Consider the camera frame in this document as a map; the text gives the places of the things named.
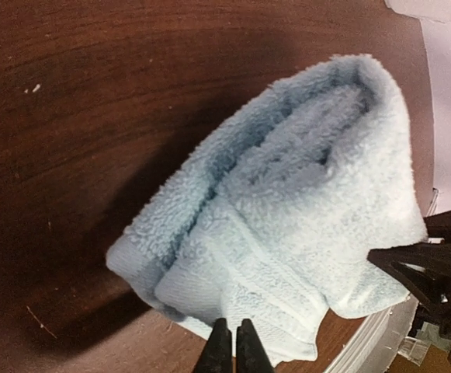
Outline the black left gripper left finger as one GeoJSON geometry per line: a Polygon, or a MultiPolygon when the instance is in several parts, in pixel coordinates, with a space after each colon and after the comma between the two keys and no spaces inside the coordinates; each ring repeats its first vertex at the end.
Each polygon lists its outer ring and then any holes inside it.
{"type": "Polygon", "coordinates": [[[194,367],[194,373],[231,373],[232,335],[225,318],[217,319],[194,367]]]}

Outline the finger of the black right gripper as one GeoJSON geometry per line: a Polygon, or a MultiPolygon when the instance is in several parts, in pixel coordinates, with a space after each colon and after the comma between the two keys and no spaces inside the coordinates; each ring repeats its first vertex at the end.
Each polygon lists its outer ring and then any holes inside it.
{"type": "Polygon", "coordinates": [[[451,322],[451,243],[372,249],[368,261],[403,284],[441,322],[451,322]]]}

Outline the light blue towel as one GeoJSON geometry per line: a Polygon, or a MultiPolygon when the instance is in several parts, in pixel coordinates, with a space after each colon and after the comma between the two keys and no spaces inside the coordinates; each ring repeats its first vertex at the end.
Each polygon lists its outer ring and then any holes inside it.
{"type": "Polygon", "coordinates": [[[408,290],[371,249],[427,236],[401,90],[369,55],[280,79],[203,140],[109,248],[147,304],[207,337],[250,319],[269,360],[314,361],[322,319],[408,290]]]}

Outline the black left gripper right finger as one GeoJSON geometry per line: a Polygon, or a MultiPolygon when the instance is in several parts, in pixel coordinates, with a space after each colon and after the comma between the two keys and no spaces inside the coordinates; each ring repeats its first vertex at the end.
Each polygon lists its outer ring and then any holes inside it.
{"type": "Polygon", "coordinates": [[[236,372],[273,373],[270,360],[250,319],[243,319],[236,332],[236,372]]]}

